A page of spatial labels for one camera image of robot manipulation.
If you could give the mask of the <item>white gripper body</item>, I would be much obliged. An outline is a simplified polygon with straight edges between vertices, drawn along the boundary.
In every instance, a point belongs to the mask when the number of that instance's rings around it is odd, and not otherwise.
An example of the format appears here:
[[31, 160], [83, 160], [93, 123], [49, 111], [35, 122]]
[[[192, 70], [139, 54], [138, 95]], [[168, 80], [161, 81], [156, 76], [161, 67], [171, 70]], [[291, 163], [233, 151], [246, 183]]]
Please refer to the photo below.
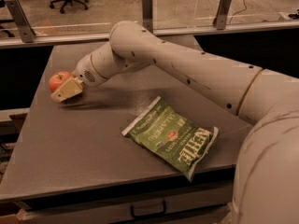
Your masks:
[[88, 87], [96, 87], [101, 83], [101, 78], [93, 68], [92, 58], [90, 55], [84, 56], [78, 62], [74, 70], [74, 74]]

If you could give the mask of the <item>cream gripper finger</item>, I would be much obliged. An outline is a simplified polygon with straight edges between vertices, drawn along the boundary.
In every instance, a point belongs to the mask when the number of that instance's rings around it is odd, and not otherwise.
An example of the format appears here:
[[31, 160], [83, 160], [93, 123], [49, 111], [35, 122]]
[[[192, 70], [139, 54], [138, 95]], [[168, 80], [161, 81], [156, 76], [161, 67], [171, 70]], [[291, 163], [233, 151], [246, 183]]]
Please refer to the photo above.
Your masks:
[[83, 81], [77, 77], [68, 78], [50, 96], [55, 102], [62, 102], [83, 92]]

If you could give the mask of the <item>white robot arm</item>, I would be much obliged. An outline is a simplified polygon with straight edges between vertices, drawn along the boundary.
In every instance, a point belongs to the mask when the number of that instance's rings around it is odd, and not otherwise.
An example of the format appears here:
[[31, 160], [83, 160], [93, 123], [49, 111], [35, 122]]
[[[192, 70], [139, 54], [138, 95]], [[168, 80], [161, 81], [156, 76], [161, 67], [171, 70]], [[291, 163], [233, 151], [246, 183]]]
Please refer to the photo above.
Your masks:
[[251, 124], [238, 154], [232, 224], [299, 224], [299, 84], [296, 78], [163, 41], [120, 21], [108, 42], [51, 89], [65, 101], [143, 64], [154, 64]]

